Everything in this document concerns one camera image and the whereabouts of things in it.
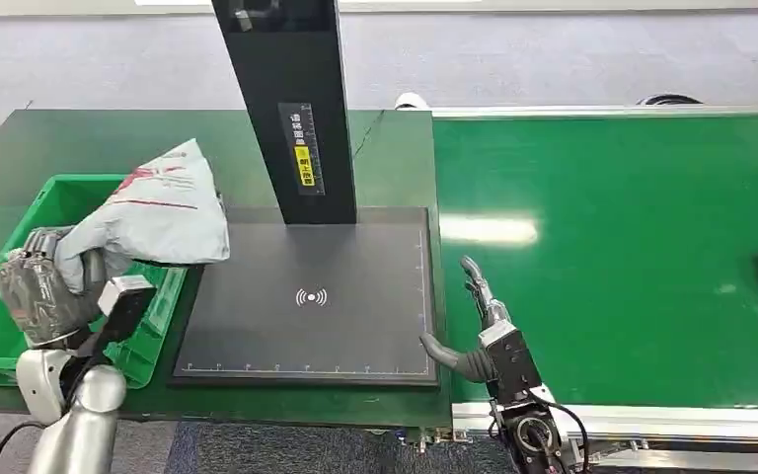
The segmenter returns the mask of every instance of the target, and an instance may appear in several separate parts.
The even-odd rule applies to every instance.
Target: plastic bag
[[[138,167],[56,247],[55,265],[72,292],[83,290],[80,255],[103,249],[108,277],[130,259],[168,265],[230,256],[228,223],[213,174],[195,139]]]

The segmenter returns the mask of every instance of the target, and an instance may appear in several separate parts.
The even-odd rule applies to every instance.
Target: green table
[[[355,158],[360,202],[434,211],[429,116],[377,117],[350,117],[353,149],[364,143]],[[244,113],[14,113],[0,128],[0,183],[11,185],[0,190],[0,246],[49,175],[125,172],[191,136],[232,203],[274,203]],[[554,395],[585,417],[627,406],[669,410],[650,412],[656,419],[687,416],[681,407],[756,417],[758,111],[438,111],[433,150],[435,286],[438,298],[445,292],[451,346],[470,349],[479,329],[457,266],[468,253]],[[408,173],[388,173],[398,169]],[[192,298],[187,291],[175,330]],[[459,414],[486,400],[483,387],[456,377],[443,377],[438,393],[170,389],[177,332],[153,383],[129,393],[130,416],[439,427],[451,423],[450,402],[458,426]],[[0,389],[0,410],[20,409],[17,392]]]
[[[427,206],[437,228],[429,114],[361,112],[350,117],[360,205]],[[16,111],[0,128],[0,247],[48,177],[128,173],[196,137],[229,205],[276,206],[248,115],[244,112]],[[439,237],[432,260],[441,276]],[[169,388],[198,275],[186,281],[152,382],[130,390],[124,415],[147,419],[255,420],[294,424],[439,427],[451,424],[449,377],[443,387]],[[434,279],[442,329],[441,278]],[[17,389],[0,388],[0,410],[24,410]]]

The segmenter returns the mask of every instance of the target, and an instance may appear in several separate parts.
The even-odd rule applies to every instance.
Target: yellow label
[[[312,173],[312,163],[309,161],[309,147],[296,146],[295,160],[298,163],[301,184],[303,186],[315,186],[315,175]]]

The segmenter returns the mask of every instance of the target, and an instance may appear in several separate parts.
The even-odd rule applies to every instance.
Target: black cable
[[[379,114],[376,116],[376,118],[373,119],[373,122],[370,123],[370,125],[367,126],[367,129],[364,131],[364,135],[361,137],[361,143],[358,144],[358,146],[355,148],[355,152],[353,153],[353,160],[358,158],[358,154],[361,152],[361,149],[364,147],[364,144],[367,143],[367,138],[370,137],[370,133],[373,131],[373,127],[378,125],[379,122],[382,120],[382,117],[385,116],[385,110],[379,112]]]
[[[585,430],[585,425],[582,423],[582,420],[576,415],[576,413],[572,412],[570,408],[564,405],[560,405],[559,403],[555,403],[555,402],[549,402],[547,400],[542,400],[530,390],[527,390],[527,394],[530,396],[530,398],[533,399],[533,401],[535,401],[539,405],[542,405],[545,407],[554,407],[561,412],[565,412],[568,416],[573,418],[573,420],[576,422],[576,425],[579,426],[579,433],[582,435],[582,472],[587,473],[588,472],[588,455],[590,453],[590,444],[588,443],[588,432]]]
[[[537,428],[528,428],[527,429],[527,437],[528,438],[536,438],[536,441],[539,443],[539,448],[541,448],[545,452],[545,456],[542,458],[542,467],[545,468],[545,470],[549,470],[551,467],[551,449],[548,447],[548,441],[545,439],[545,435],[539,431]]]
[[[35,427],[35,428],[44,430],[44,425],[39,422],[24,422],[24,423],[19,423],[18,425],[15,425],[12,430],[9,430],[7,434],[5,434],[3,438],[1,438],[0,457],[1,457],[1,451],[3,451],[4,446],[7,445],[7,441],[9,441],[10,438],[13,437],[13,435],[15,435],[19,430],[21,430],[22,428],[27,428],[27,427]]]
[[[501,442],[501,433],[499,434],[493,434],[493,427],[495,426],[495,418],[493,418],[493,422],[490,423],[490,427],[487,429],[487,434],[490,435],[490,437],[498,442]]]
[[[658,94],[638,101],[639,106],[680,106],[695,104],[701,104],[701,102],[692,97],[683,96],[681,94]]]
[[[565,463],[562,461],[562,458],[558,456],[556,453],[554,453],[554,459],[557,460],[557,462],[560,464],[560,467],[563,469],[563,474],[569,474],[570,471],[565,467]]]

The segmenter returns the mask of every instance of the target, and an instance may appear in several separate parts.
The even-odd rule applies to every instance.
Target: green plastic crate
[[[0,265],[9,250],[24,245],[34,228],[70,225],[82,220],[103,204],[124,177],[57,175],[50,178],[1,250]],[[144,275],[158,291],[132,337],[110,344],[105,354],[126,376],[129,388],[142,388],[152,378],[187,271],[135,264],[127,274]],[[0,299],[0,385],[16,385],[16,360],[26,348],[24,336]]]

